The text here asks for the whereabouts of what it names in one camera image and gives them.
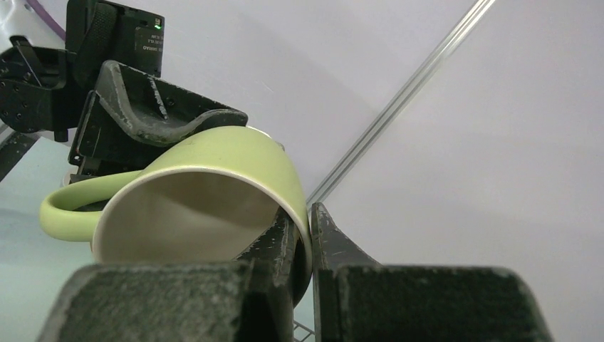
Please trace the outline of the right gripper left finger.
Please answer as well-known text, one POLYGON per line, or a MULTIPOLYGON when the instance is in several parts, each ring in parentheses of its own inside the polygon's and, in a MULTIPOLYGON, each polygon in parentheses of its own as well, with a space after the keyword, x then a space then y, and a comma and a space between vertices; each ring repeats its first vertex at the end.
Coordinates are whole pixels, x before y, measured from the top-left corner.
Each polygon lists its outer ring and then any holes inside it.
POLYGON ((66 282, 40 341, 292 341, 302 243, 280 209, 233 261, 90 265, 66 282))

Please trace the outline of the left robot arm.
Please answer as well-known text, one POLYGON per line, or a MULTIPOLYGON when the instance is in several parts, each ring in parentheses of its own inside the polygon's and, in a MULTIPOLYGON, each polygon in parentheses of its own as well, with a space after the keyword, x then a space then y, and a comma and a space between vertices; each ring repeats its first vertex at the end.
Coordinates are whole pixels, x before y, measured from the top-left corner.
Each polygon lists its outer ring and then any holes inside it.
POLYGON ((111 1, 69 1, 64 48, 12 36, 1 53, 1 120, 70 142, 70 181, 141 170, 189 136, 245 113, 162 79, 165 18, 111 1))

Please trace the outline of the light green ceramic mug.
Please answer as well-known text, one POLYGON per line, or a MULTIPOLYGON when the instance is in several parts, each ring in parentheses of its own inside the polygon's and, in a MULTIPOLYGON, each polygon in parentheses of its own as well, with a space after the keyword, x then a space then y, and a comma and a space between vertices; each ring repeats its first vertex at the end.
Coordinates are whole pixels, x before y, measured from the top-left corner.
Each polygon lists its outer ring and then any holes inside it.
POLYGON ((104 264, 230 261, 283 210, 297 254, 293 300, 311 278, 306 196, 285 150, 248 126, 177 143, 142 170, 94 177, 50 193, 39 222, 50 237, 87 242, 104 264))

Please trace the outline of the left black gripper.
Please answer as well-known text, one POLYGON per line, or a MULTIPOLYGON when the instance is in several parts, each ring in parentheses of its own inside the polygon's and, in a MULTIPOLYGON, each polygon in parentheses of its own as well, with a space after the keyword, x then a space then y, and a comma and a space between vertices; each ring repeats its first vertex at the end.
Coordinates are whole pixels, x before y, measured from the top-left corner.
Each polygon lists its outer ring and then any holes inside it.
POLYGON ((240 110, 106 61, 75 132, 68 161, 78 169, 68 183, 141 170, 156 158, 154 146, 169 147, 203 130, 247 122, 240 110))

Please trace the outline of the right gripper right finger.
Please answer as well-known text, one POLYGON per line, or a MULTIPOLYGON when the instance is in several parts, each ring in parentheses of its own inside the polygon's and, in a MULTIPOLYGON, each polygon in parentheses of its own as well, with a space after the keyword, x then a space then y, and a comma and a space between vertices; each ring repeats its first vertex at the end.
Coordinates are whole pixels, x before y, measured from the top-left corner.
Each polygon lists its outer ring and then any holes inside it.
POLYGON ((317 341, 551 341, 526 282, 510 269, 382 265, 310 210, 317 341))

